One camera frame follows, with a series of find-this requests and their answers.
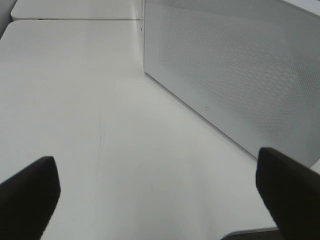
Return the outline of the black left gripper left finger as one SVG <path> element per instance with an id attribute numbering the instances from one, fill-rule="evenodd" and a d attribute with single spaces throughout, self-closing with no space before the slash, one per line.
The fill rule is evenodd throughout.
<path id="1" fill-rule="evenodd" d="M 0 238 L 41 239 L 59 201 L 54 157 L 34 161 L 0 184 Z"/>

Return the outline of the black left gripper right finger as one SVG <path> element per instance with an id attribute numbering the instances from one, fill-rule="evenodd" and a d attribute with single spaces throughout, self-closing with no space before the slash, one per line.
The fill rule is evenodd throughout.
<path id="1" fill-rule="evenodd" d="M 255 185 L 285 240 L 320 238 L 320 175 L 270 147 L 258 153 Z"/>

